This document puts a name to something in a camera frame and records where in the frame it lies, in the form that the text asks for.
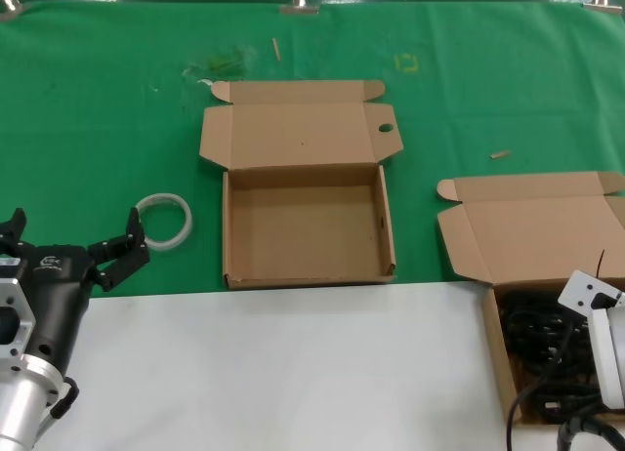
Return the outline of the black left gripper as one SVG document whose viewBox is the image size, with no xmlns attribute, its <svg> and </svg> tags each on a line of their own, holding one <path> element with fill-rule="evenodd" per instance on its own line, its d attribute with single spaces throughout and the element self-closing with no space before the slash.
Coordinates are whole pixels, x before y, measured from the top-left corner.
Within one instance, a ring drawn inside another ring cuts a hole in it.
<svg viewBox="0 0 625 451">
<path fill-rule="evenodd" d="M 124 234 L 87 249 L 74 245 L 21 246 L 26 222 L 23 208 L 17 208 L 0 229 L 1 254 L 20 254 L 25 260 L 20 283 L 35 318 L 25 352 L 64 374 L 94 282 L 110 292 L 148 264 L 146 235 L 136 207 L 130 209 Z"/>
</svg>

